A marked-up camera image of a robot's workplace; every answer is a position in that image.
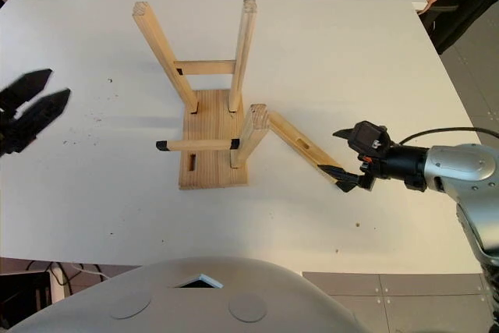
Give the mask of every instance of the black strip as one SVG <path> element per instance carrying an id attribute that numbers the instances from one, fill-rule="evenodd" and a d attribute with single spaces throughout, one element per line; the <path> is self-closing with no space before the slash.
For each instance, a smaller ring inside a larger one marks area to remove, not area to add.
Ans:
<path id="1" fill-rule="evenodd" d="M 239 138 L 232 138 L 231 150 L 237 150 L 239 148 Z"/>
<path id="2" fill-rule="evenodd" d="M 167 145 L 168 141 L 167 140 L 159 140 L 158 142 L 156 142 L 156 148 L 159 150 L 159 151 L 170 151 L 168 149 L 168 145 Z"/>

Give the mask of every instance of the black cable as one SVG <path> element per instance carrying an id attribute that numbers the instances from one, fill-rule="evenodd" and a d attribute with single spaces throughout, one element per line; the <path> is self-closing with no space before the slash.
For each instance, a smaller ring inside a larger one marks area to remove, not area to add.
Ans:
<path id="1" fill-rule="evenodd" d="M 28 263 L 28 265 L 26 266 L 26 269 L 24 271 L 29 271 L 30 270 L 30 267 L 33 265 L 33 263 L 35 262 L 36 260 L 32 260 L 30 263 Z"/>
<path id="2" fill-rule="evenodd" d="M 70 278 L 68 277 L 68 274 L 65 272 L 65 269 L 64 269 L 64 267 L 62 266 L 62 264 L 61 264 L 61 263 L 59 263 L 59 262 L 57 262 L 56 264 L 59 266 L 59 268 L 61 268 L 62 275 L 63 275 L 63 276 L 64 276 L 64 278 L 66 279 L 66 284 L 67 284 L 67 286 L 68 286 L 69 294 L 72 296 L 72 295 L 73 295 L 73 287 L 71 286 L 71 280 L 72 280 L 73 278 L 75 278 L 77 274 L 76 274 L 76 275 L 74 275 L 74 276 L 73 276 L 73 278 L 71 278 L 71 279 L 70 279 Z"/>
<path id="3" fill-rule="evenodd" d="M 94 264 L 94 267 L 95 267 L 95 269 L 97 269 L 97 272 L 102 273 L 102 270 L 101 270 L 101 267 L 99 266 L 99 264 Z M 103 275 L 99 275 L 99 278 L 101 279 L 101 282 L 104 281 Z"/>
<path id="4" fill-rule="evenodd" d="M 454 127 L 454 128 L 439 128 L 439 129 L 430 129 L 430 130 L 425 130 L 424 132 L 421 133 L 416 133 L 412 134 L 411 136 L 408 136 L 404 140 L 401 140 L 399 142 L 400 145 L 403 145 L 404 143 L 409 142 L 410 140 L 413 140 L 414 138 L 417 138 L 418 136 L 425 136 L 427 134 L 432 134 L 432 133 L 443 133 L 443 132 L 478 132 L 478 133 L 485 133 L 489 134 L 490 136 L 495 136 L 496 138 L 499 138 L 499 133 L 494 132 L 493 130 L 485 129 L 485 128 L 476 128 L 476 127 Z"/>

